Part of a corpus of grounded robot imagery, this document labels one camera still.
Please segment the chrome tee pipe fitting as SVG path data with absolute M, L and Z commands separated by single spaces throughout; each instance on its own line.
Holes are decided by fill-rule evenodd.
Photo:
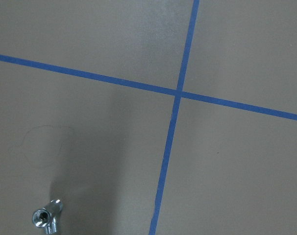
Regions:
M 35 227 L 43 229 L 45 234 L 56 235 L 58 233 L 58 219 L 62 210 L 62 201 L 60 199 L 52 200 L 33 213 L 32 223 Z

